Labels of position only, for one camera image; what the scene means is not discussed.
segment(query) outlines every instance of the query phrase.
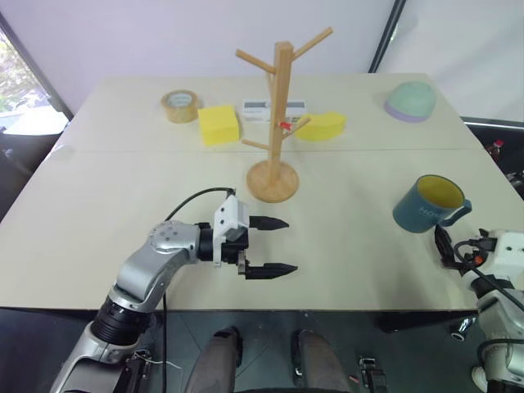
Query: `person's leg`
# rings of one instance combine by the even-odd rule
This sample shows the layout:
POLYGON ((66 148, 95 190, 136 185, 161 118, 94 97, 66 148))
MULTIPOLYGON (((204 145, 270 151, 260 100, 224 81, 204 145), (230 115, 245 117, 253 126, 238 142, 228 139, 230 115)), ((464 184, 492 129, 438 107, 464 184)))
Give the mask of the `person's leg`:
POLYGON ((242 361, 242 339, 234 327, 216 332, 189 377, 186 393, 231 393, 242 361))
POLYGON ((295 332, 291 339, 291 357, 297 380, 304 387, 350 391, 341 362, 322 336, 309 330, 295 332))

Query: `green bowl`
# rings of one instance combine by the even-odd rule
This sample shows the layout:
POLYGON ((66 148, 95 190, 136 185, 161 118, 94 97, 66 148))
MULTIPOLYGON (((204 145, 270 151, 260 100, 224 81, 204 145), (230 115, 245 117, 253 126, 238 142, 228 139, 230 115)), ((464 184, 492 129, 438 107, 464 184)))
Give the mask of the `green bowl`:
POLYGON ((384 109, 396 119, 417 123, 433 112, 435 90, 424 82, 405 82, 396 87, 384 103, 384 109))

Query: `wooden peg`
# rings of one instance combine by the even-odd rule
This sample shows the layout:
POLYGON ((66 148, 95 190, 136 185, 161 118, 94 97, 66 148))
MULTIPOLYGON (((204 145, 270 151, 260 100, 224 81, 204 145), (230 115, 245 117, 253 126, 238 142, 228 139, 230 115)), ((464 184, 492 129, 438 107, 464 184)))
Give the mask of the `wooden peg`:
POLYGON ((273 76, 269 72, 265 73, 265 81, 268 84, 269 96, 271 97, 273 94, 273 76))
POLYGON ((294 134, 296 131, 304 127, 306 124, 308 124, 311 121, 310 117, 306 117, 305 119, 302 119, 299 121, 293 129, 287 133, 284 134, 282 139, 286 139, 287 137, 290 137, 292 134, 294 134))
POLYGON ((240 49, 237 49, 236 54, 241 59, 247 61, 248 63, 251 63, 253 66, 257 66, 261 68, 262 70, 269 72, 270 74, 274 74, 277 71, 275 70, 275 67, 272 65, 269 65, 265 61, 262 61, 261 59, 258 59, 249 53, 245 53, 244 51, 241 51, 240 49))
POLYGON ((249 139, 242 139, 240 142, 244 143, 245 145, 258 147, 259 149, 269 150, 269 145, 264 145, 263 143, 250 141, 249 139))
POLYGON ((328 27, 327 29, 325 29, 322 33, 320 33, 319 35, 317 35, 315 38, 313 38, 312 40, 308 41, 307 43, 305 43, 300 49, 298 49, 295 53, 294 53, 294 56, 293 56, 293 60, 296 60, 298 59, 300 56, 302 56, 304 53, 306 53, 307 51, 309 51, 312 47, 314 47, 317 43, 319 43, 320 41, 322 41, 323 39, 325 39, 329 34, 331 34, 333 32, 333 28, 331 27, 328 27))

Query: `foot pedal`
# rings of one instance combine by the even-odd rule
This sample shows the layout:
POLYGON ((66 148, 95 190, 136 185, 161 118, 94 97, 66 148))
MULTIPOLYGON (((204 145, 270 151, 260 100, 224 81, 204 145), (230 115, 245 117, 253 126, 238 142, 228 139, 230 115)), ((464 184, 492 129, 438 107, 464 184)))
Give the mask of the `foot pedal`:
POLYGON ((371 393, 387 393, 386 374, 377 366, 375 358, 360 356, 362 384, 371 393))

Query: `yellow sponge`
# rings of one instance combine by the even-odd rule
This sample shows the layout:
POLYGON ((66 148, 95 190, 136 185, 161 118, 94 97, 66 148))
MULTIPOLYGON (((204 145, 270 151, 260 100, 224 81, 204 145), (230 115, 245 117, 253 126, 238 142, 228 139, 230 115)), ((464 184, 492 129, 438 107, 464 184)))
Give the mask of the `yellow sponge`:
POLYGON ((233 105, 212 106, 198 110, 198 122, 204 144, 234 142, 240 138, 233 105))
POLYGON ((305 117, 311 118, 311 121, 296 131, 296 137, 306 141, 323 141, 336 137, 346 126, 346 117, 338 112, 326 112, 321 115, 305 114, 300 120, 305 117))

